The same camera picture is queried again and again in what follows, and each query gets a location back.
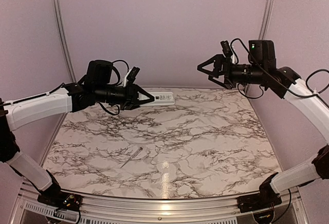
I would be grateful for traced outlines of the small clear-handled screwdriver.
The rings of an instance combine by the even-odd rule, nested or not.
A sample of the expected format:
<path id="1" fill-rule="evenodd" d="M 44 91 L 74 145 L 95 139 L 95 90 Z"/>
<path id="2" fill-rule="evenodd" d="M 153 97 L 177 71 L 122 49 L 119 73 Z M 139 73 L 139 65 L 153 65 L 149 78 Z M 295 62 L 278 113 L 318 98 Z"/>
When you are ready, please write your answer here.
<path id="1" fill-rule="evenodd" d="M 123 168 L 126 164 L 128 164 L 131 160 L 133 160 L 138 154 L 142 152 L 142 150 L 143 148 L 140 147 L 137 151 L 135 151 L 120 168 Z"/>

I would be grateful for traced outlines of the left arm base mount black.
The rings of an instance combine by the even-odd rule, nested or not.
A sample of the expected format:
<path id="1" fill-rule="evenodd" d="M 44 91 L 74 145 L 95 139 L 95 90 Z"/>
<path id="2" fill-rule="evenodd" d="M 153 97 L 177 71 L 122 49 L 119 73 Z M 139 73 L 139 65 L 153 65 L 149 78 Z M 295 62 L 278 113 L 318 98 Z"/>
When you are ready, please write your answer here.
<path id="1" fill-rule="evenodd" d="M 48 206 L 56 207 L 57 210 L 70 210 L 78 212 L 82 203 L 82 196 L 79 194 L 60 192 L 56 196 L 38 196 L 38 202 Z"/>

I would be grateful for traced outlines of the right aluminium corner post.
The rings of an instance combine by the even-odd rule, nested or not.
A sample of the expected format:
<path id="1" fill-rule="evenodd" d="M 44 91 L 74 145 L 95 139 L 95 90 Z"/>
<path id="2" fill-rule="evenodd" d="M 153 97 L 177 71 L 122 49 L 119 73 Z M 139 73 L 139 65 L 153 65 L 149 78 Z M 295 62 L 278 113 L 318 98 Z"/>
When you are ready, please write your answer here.
<path id="1" fill-rule="evenodd" d="M 261 28 L 259 33 L 260 40 L 263 40 L 266 37 L 270 25 L 274 3 L 275 0 L 265 0 L 265 8 L 264 8 L 263 18 L 262 18 Z"/>

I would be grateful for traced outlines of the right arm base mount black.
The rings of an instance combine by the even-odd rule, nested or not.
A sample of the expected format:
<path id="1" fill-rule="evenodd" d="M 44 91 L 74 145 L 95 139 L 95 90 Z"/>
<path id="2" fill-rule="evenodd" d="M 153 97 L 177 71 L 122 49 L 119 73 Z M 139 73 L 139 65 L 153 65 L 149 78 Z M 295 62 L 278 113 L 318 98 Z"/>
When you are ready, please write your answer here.
<path id="1" fill-rule="evenodd" d="M 256 193 L 237 198 L 237 206 L 241 213 L 257 211 L 265 208 L 272 208 L 280 205 L 282 199 L 280 194 Z"/>

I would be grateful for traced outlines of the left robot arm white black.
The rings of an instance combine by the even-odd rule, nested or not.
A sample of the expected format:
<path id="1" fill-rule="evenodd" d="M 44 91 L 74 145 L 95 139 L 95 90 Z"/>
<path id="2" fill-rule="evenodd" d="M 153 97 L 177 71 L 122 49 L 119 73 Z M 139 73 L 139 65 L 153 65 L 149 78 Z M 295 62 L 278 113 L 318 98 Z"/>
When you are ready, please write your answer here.
<path id="1" fill-rule="evenodd" d="M 34 159 L 23 153 L 14 131 L 52 117 L 76 113 L 96 104 L 108 114 L 134 110 L 155 101 L 155 97 L 135 84 L 140 69 L 133 67 L 124 79 L 113 62 L 96 59 L 89 62 L 86 74 L 77 82 L 62 83 L 59 87 L 38 95 L 13 101 L 1 101 L 1 162 L 25 177 L 42 197 L 54 206 L 61 206 L 65 195 L 55 177 Z"/>

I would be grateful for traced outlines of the aluminium corner post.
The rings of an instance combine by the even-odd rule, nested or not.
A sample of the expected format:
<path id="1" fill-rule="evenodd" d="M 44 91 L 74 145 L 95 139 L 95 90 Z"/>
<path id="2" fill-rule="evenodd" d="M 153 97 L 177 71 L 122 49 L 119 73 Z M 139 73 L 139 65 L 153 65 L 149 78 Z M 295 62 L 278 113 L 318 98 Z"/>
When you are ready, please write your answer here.
<path id="1" fill-rule="evenodd" d="M 265 8 L 264 8 L 263 18 L 262 18 L 261 28 L 259 33 L 260 40 L 263 40 L 266 37 L 270 25 L 274 3 L 275 0 L 265 0 Z"/>
<path id="2" fill-rule="evenodd" d="M 72 60 L 71 60 L 71 56 L 70 56 L 70 52 L 69 52 L 69 47 L 68 47 L 68 43 L 67 43 L 67 39 L 66 39 L 66 35 L 65 35 L 65 28 L 64 28 L 64 23 L 63 23 L 60 0 L 52 0 L 52 3 L 53 3 L 54 15 L 55 15 L 55 19 L 56 19 L 57 30 L 59 33 L 60 44 L 61 44 L 61 48 L 63 51 L 66 68 L 68 71 L 68 76 L 69 76 L 71 82 L 75 82 L 77 79 L 76 79 L 76 75 L 74 72 L 74 68 L 73 68 L 73 64 L 72 64 Z"/>

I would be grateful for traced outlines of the left aluminium corner post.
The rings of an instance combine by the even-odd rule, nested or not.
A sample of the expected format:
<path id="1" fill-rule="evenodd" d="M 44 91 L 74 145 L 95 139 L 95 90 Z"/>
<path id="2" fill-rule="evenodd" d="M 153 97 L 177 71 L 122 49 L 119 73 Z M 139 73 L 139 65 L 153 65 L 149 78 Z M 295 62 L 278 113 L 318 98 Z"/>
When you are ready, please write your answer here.
<path id="1" fill-rule="evenodd" d="M 65 28 L 64 28 L 64 23 L 63 23 L 60 0 L 52 0 L 52 3 L 53 3 L 54 15 L 55 15 L 55 19 L 56 19 L 57 30 L 59 33 L 60 44 L 61 44 L 61 48 L 63 51 L 66 68 L 68 71 L 68 76 L 69 76 L 71 82 L 75 82 L 77 79 L 76 79 L 76 75 L 74 72 L 74 68 L 73 68 L 73 64 L 72 64 L 72 60 L 71 60 L 71 56 L 70 56 L 70 52 L 69 52 L 69 47 L 68 47 L 68 43 L 67 43 L 67 39 L 66 39 L 66 35 L 65 35 Z"/>

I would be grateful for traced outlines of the white remote control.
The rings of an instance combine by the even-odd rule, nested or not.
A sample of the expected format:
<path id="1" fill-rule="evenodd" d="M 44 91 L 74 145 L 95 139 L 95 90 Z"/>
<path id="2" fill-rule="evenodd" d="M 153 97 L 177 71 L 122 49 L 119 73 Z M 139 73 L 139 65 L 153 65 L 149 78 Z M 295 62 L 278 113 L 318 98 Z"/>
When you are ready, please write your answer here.
<path id="1" fill-rule="evenodd" d="M 150 94 L 154 97 L 154 101 L 146 104 L 140 104 L 141 107 L 170 106 L 175 104 L 175 98 L 172 92 L 160 91 L 160 92 L 150 92 Z"/>

